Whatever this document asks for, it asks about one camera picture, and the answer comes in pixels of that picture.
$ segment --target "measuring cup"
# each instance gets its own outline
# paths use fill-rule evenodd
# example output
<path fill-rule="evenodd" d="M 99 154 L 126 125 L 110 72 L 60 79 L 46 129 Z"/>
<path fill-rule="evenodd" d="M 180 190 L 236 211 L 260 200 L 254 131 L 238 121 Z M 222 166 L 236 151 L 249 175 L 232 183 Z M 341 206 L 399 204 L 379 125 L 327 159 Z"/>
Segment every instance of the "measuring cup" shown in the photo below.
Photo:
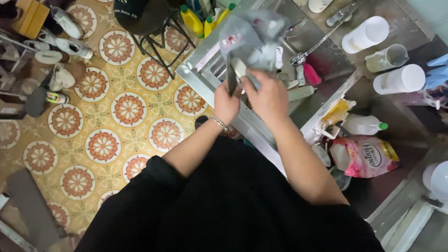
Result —
<path fill-rule="evenodd" d="M 376 73 L 383 70 L 400 67 L 409 60 L 408 51 L 400 44 L 375 52 L 366 57 L 366 66 L 370 72 Z"/>

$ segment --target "white plastic bottle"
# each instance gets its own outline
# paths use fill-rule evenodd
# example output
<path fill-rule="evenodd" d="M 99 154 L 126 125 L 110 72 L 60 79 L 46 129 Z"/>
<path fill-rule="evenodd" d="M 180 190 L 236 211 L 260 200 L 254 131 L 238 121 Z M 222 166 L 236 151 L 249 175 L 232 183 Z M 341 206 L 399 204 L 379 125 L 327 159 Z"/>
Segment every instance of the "white plastic bottle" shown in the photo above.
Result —
<path fill-rule="evenodd" d="M 309 0 L 308 7 L 314 13 L 321 13 L 333 0 Z"/>
<path fill-rule="evenodd" d="M 378 131 L 387 129 L 389 125 L 374 116 L 350 115 L 344 122 L 344 127 L 353 135 L 375 135 Z"/>

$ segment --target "forearm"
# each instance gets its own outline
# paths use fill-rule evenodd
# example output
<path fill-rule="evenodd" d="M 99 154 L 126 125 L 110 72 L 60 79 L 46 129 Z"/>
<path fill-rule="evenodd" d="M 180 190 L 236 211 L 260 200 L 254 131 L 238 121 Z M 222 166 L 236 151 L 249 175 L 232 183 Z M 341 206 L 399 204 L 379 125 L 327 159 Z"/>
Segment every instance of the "forearm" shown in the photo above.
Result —
<path fill-rule="evenodd" d="M 325 165 L 289 117 L 277 121 L 271 128 L 288 181 L 300 196 L 313 205 L 348 204 Z"/>
<path fill-rule="evenodd" d="M 162 158 L 187 177 L 201 164 L 221 131 L 221 126 L 210 119 Z"/>

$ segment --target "person's left hand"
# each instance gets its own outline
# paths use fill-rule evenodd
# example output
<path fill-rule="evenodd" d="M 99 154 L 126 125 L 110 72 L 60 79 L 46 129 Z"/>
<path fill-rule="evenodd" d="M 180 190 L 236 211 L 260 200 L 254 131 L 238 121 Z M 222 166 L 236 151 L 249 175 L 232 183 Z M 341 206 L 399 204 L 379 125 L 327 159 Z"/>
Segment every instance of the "person's left hand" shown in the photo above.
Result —
<path fill-rule="evenodd" d="M 227 93 L 227 80 L 225 80 L 215 91 L 215 116 L 225 125 L 237 117 L 240 112 L 240 99 Z"/>

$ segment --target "hand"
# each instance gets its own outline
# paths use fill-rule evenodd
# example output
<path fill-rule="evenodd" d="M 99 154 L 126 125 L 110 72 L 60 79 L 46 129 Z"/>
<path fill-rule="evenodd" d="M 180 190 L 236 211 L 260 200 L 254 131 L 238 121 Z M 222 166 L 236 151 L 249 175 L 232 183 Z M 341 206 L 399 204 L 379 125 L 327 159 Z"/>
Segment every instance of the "hand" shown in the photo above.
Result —
<path fill-rule="evenodd" d="M 261 83 L 261 88 L 257 91 L 249 78 L 246 76 L 241 78 L 252 109 L 272 130 L 272 127 L 279 122 L 289 118 L 288 91 L 281 80 L 273 79 L 263 71 L 254 69 L 246 71 Z"/>
<path fill-rule="evenodd" d="M 225 80 L 215 91 L 215 115 L 225 125 L 237 117 L 240 112 L 240 99 L 227 93 L 227 80 Z"/>

